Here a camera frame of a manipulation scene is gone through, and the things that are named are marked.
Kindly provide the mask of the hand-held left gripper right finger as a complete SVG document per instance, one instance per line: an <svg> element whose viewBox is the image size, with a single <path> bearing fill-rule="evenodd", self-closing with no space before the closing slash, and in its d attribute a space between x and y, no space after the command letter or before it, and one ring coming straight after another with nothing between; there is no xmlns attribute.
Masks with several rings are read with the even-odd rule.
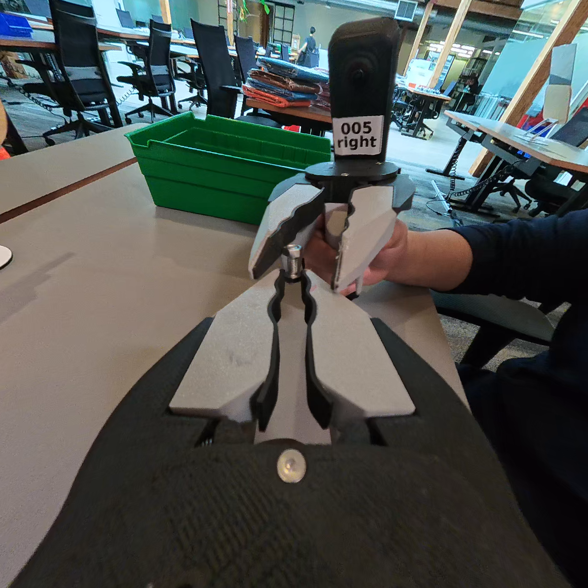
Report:
<svg viewBox="0 0 588 588"><path fill-rule="evenodd" d="M307 403L322 429L415 412L371 317L318 275L301 280Z"/></svg>

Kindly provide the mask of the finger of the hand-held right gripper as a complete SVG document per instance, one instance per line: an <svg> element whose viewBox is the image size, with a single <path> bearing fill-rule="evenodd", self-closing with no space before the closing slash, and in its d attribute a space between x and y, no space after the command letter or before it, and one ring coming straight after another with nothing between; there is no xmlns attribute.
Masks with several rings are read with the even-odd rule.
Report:
<svg viewBox="0 0 588 588"><path fill-rule="evenodd" d="M304 248L324 212L325 189L296 183L269 202L254 238L248 272L257 280L288 245Z"/></svg>
<svg viewBox="0 0 588 588"><path fill-rule="evenodd" d="M330 246L336 251L331 289L342 292L363 283L364 273L392 237L396 212L394 187L367 186L352 190L350 202L331 208Z"/></svg>

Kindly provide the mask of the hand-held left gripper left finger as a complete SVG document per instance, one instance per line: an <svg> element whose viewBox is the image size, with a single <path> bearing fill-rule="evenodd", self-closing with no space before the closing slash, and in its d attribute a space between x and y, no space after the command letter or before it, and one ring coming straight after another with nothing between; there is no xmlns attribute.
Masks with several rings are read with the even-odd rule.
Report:
<svg viewBox="0 0 588 588"><path fill-rule="evenodd" d="M256 420L277 401L281 271L273 270L216 313L169 408L178 415Z"/></svg>

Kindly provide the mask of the green plastic bin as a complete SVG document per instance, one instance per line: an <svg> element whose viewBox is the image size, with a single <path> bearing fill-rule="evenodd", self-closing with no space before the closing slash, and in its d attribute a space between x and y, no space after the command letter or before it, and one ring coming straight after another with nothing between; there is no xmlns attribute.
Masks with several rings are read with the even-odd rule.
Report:
<svg viewBox="0 0 588 588"><path fill-rule="evenodd" d="M278 183L332 156L328 138L193 112L126 137L155 205L255 225Z"/></svg>

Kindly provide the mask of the person's right forearm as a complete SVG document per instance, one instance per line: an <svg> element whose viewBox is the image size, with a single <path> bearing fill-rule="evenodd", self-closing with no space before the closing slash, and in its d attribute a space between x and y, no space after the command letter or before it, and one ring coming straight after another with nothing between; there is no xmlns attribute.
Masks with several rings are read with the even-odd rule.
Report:
<svg viewBox="0 0 588 588"><path fill-rule="evenodd" d="M587 211L408 232L393 280L441 292L587 302Z"/></svg>

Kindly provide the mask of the person's right hand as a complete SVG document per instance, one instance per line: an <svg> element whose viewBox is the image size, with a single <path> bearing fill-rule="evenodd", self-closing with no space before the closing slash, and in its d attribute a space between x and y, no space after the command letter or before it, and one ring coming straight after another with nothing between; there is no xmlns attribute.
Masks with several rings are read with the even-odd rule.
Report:
<svg viewBox="0 0 588 588"><path fill-rule="evenodd" d="M304 248L303 256L306 269L330 283L334 274L337 251L326 241L324 223L324 216L319 217L316 229ZM363 285L372 286L387 280L393 265L404 255L407 246L408 228L401 220L396 220L392 237L365 270Z"/></svg>

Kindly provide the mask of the grey power strip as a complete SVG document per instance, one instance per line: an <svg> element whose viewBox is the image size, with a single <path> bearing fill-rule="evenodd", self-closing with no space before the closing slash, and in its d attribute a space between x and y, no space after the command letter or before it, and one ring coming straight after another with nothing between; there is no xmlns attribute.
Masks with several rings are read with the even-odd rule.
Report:
<svg viewBox="0 0 588 588"><path fill-rule="evenodd" d="M451 202L449 202L449 198L440 190L436 180L431 180L431 185L435 190L437 200L441 202L445 209L445 214L453 218L454 211L452 209Z"/></svg>

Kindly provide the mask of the stack of folded cloths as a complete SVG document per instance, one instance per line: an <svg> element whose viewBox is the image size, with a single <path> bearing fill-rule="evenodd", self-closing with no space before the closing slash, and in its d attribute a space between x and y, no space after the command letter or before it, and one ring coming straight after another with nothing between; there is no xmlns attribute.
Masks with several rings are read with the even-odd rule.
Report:
<svg viewBox="0 0 588 588"><path fill-rule="evenodd" d="M329 73L320 68L260 56L241 87L251 99L276 107L310 107L330 111Z"/></svg>

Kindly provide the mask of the green hanging plant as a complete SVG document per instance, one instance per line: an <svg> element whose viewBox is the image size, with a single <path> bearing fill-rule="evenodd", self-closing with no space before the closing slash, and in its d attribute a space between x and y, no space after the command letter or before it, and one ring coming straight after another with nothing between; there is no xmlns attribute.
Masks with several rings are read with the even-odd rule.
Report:
<svg viewBox="0 0 588 588"><path fill-rule="evenodd" d="M263 17L270 14L267 1L237 1L236 14L239 22L246 23L252 17Z"/></svg>

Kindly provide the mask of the dark grey office chair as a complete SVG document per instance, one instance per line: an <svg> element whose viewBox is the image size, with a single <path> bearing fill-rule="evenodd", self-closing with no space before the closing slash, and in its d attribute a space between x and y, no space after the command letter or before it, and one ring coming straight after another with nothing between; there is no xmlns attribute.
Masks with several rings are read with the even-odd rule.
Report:
<svg viewBox="0 0 588 588"><path fill-rule="evenodd" d="M555 331L541 308L495 295L430 291L437 312L479 327L461 363L482 368L516 339L549 346Z"/></svg>

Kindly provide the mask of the black office chair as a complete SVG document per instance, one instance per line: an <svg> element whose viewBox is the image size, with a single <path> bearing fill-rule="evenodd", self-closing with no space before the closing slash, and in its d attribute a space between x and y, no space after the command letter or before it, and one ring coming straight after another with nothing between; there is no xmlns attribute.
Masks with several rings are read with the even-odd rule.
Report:
<svg viewBox="0 0 588 588"><path fill-rule="evenodd" d="M175 112L169 110L167 99L173 99L175 82L171 65L172 27L170 24L151 19L149 22L149 42L145 49L143 64L120 62L128 66L131 76L117 77L118 82L131 85L136 89L140 100L147 99L148 103L129 111L125 115L127 124L131 124L130 117L134 114L140 118L148 112L151 122L155 115L173 116Z"/></svg>
<svg viewBox="0 0 588 588"><path fill-rule="evenodd" d="M70 121L43 134L47 145L53 135L74 132L75 138L123 126L116 98L99 49L92 7L71 1L49 1L56 50L53 68L39 61L22 61L41 76L41 84L24 84L31 95L52 99Z"/></svg>
<svg viewBox="0 0 588 588"><path fill-rule="evenodd" d="M242 92L232 67L224 29L193 19L190 23L206 83L207 115L235 119L238 97Z"/></svg>
<svg viewBox="0 0 588 588"><path fill-rule="evenodd" d="M551 138L577 148L582 145L587 140L587 108L579 109ZM537 203L530 217L542 212L562 217L567 212L587 209L587 174L571 172L571 180L561 185L555 182L561 172L557 166L544 166L527 181L525 193Z"/></svg>

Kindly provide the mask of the person's dark clothing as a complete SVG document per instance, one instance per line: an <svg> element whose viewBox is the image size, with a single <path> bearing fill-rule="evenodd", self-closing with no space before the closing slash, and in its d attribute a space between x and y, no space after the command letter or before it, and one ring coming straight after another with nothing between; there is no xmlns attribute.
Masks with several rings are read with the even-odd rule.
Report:
<svg viewBox="0 0 588 588"><path fill-rule="evenodd" d="M587 587L587 302L569 304L547 351L458 370L533 532Z"/></svg>

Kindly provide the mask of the folded grey cardboard sheet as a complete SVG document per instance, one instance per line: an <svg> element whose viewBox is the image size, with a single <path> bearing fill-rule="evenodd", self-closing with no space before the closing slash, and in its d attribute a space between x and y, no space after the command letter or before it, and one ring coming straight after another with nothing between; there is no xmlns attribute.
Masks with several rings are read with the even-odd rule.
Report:
<svg viewBox="0 0 588 588"><path fill-rule="evenodd" d="M543 118L550 123L566 123L568 120L576 51L576 43L561 45L552 50L543 105Z"/></svg>

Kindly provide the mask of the small blue bin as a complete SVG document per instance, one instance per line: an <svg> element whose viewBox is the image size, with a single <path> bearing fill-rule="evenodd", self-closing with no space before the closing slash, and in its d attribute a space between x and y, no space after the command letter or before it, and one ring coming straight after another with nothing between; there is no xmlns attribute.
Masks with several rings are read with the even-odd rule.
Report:
<svg viewBox="0 0 588 588"><path fill-rule="evenodd" d="M1 37L32 39L32 27L25 17L0 13Z"/></svg>

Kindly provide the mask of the wooden post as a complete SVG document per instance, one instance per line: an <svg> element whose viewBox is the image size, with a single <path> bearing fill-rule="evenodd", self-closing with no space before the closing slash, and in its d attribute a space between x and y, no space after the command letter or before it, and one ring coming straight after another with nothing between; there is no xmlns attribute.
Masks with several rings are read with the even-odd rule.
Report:
<svg viewBox="0 0 588 588"><path fill-rule="evenodd" d="M445 43L440 51L439 57L437 59L435 69L430 77L428 88L433 89L439 80L439 77L442 74L442 71L445 67L445 63L447 61L447 57L449 56L453 44L457 38L457 35L460 31L460 28L463 24L463 21L466 17L466 14L471 6L472 1L460 1L460 4L456 10L456 13L453 17L452 23L450 25L449 31L447 33Z"/></svg>
<svg viewBox="0 0 588 588"><path fill-rule="evenodd" d="M587 1L524 1L474 115L517 126L540 113L556 47L577 45L573 99L587 92Z"/></svg>

